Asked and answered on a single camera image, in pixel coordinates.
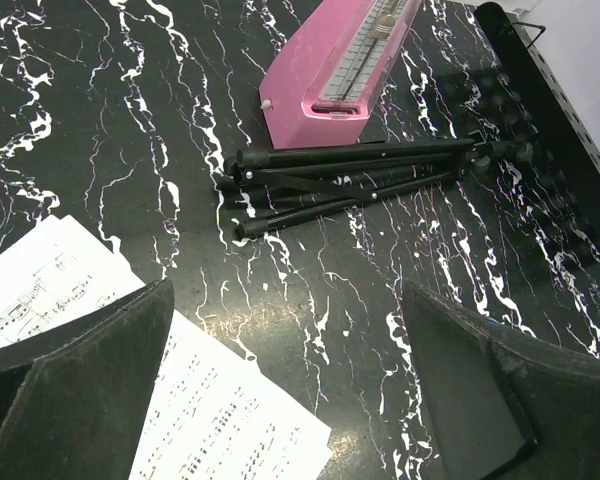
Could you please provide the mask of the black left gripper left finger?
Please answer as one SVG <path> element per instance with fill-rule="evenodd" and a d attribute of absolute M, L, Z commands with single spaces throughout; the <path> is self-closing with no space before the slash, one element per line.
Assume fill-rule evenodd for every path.
<path fill-rule="evenodd" d="M 174 310 L 152 282 L 0 348 L 0 479 L 128 478 Z"/>

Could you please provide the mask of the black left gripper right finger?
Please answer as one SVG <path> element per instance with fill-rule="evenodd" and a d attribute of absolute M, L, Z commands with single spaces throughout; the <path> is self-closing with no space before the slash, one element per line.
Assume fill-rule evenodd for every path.
<path fill-rule="evenodd" d="M 444 479 L 600 479 L 600 360 L 416 283 L 412 358 Z"/>

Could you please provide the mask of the black folding music stand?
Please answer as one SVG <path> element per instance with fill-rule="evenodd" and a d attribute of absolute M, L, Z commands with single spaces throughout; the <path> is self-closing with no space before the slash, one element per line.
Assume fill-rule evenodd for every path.
<path fill-rule="evenodd" d="M 224 163 L 225 174 L 239 186 L 263 185 L 326 195 L 326 200 L 282 213 L 248 219 L 237 225 L 240 239 L 256 239 L 338 213 L 370 205 L 435 184 L 481 176 L 501 160 L 543 159 L 574 193 L 583 227 L 600 248 L 600 155 L 576 122 L 551 73 L 541 69 L 518 24 L 494 2 L 480 5 L 475 16 L 494 49 L 515 93 L 537 131 L 526 140 L 487 141 L 479 132 L 461 139 L 390 144 L 267 150 L 245 148 Z"/>

